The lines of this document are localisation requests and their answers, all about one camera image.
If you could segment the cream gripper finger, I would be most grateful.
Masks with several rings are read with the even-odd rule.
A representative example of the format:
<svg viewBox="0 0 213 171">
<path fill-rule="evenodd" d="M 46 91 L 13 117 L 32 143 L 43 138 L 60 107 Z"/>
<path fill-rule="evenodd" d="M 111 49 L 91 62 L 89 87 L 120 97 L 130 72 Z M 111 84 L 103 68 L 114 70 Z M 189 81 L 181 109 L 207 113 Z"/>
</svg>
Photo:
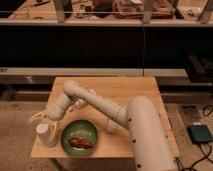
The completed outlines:
<svg viewBox="0 0 213 171">
<path fill-rule="evenodd" d="M 58 127 L 59 127 L 59 122 L 58 121 L 49 122 L 49 128 L 50 128 L 49 141 L 51 143 L 54 143 L 56 141 L 56 139 L 57 139 Z"/>
<path fill-rule="evenodd" d="M 43 117 L 43 112 L 36 113 L 29 119 L 28 123 L 31 124 L 32 122 L 34 122 L 37 119 L 41 120 L 42 117 Z"/>
</svg>

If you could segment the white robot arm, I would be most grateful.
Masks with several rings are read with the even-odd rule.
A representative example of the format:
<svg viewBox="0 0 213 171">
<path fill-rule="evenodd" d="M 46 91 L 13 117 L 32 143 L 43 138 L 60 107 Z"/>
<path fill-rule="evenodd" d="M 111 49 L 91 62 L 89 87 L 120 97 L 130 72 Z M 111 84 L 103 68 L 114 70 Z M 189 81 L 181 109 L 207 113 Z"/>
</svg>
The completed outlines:
<svg viewBox="0 0 213 171">
<path fill-rule="evenodd" d="M 125 106 L 68 80 L 58 98 L 33 115 L 29 122 L 39 118 L 56 126 L 68 108 L 79 100 L 129 130 L 137 171 L 170 171 L 176 168 L 161 116 L 154 102 L 146 96 L 136 96 Z"/>
</svg>

